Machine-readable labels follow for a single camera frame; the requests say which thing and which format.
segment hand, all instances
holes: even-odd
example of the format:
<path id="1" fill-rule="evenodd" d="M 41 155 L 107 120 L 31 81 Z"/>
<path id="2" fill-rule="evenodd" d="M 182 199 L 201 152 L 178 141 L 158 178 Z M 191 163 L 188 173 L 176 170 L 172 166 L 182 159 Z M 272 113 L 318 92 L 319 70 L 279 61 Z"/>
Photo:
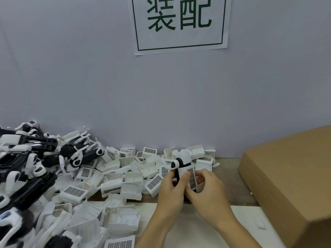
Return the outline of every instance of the hand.
<path id="1" fill-rule="evenodd" d="M 195 193 L 187 188 L 185 195 L 194 205 L 197 213 L 216 230 L 221 230 L 236 223 L 230 203 L 226 198 L 224 184 L 217 176 L 206 169 L 195 171 L 197 183 L 205 182 L 202 192 Z"/>
<path id="2" fill-rule="evenodd" d="M 165 228 L 168 232 L 172 229 L 183 207 L 184 190 L 188 184 L 191 173 L 185 172 L 176 187 L 172 184 L 174 176 L 175 171 L 169 171 L 168 175 L 162 180 L 158 205 L 153 215 L 162 218 L 162 222 L 165 224 Z"/>

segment cardboard box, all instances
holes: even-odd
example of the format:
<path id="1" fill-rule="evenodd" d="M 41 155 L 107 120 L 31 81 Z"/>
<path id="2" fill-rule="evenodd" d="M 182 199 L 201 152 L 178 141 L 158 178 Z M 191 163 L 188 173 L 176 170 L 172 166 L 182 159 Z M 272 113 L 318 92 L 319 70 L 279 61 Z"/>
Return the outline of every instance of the cardboard box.
<path id="1" fill-rule="evenodd" d="M 286 247 L 331 247 L 331 126 L 251 148 L 239 172 Z"/>

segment green border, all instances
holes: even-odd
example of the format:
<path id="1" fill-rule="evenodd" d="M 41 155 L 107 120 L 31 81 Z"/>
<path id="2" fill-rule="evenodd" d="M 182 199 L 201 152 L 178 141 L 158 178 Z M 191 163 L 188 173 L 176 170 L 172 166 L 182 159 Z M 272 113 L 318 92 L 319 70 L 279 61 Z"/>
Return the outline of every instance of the green border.
<path id="1" fill-rule="evenodd" d="M 221 43 L 214 43 L 214 44 L 200 44 L 200 45 L 190 45 L 190 46 L 178 46 L 178 47 L 168 47 L 168 48 L 155 48 L 155 49 L 177 49 L 177 48 L 188 48 L 188 47 L 210 46 L 210 45 L 220 45 L 220 44 L 223 44 L 224 20 L 225 20 L 225 7 L 226 7 L 226 0 L 224 0 L 224 14 L 223 14 L 223 27 L 222 27 L 222 41 L 221 41 Z M 133 4 L 133 0 L 132 0 L 132 10 L 133 10 L 133 18 L 134 18 L 134 27 L 135 27 L 135 30 L 136 30 L 136 40 L 137 40 L 138 51 L 155 50 L 155 49 L 139 49 L 138 34 L 137 34 L 137 26 L 136 26 L 136 16 L 135 16 L 135 13 L 134 13 L 134 4 Z"/>

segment pile of plastic parts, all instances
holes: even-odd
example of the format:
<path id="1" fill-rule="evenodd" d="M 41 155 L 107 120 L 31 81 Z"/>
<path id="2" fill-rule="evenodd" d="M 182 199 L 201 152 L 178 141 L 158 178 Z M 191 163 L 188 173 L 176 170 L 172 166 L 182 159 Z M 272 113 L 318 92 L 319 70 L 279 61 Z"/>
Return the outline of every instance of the pile of plastic parts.
<path id="1" fill-rule="evenodd" d="M 0 127 L 0 248 L 133 248 L 147 224 L 127 200 L 155 197 L 169 170 L 177 179 L 190 171 L 195 190 L 194 171 L 219 165 L 202 145 L 158 155 L 104 147 L 85 127 L 65 136 L 35 120 L 8 128 Z M 98 205 L 88 201 L 96 193 Z"/>

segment right hand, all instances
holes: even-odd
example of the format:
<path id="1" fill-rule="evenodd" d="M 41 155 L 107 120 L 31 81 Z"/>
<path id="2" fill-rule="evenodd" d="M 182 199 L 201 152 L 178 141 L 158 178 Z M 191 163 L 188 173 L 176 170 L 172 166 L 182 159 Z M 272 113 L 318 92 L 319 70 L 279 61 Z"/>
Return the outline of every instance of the right hand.
<path id="1" fill-rule="evenodd" d="M 197 183 L 205 182 L 205 187 L 200 193 L 195 193 L 186 187 L 185 195 L 194 205 L 200 217 L 216 230 L 236 223 L 237 219 L 226 198 L 224 184 L 213 172 L 206 169 L 195 171 L 195 175 L 199 177 Z"/>

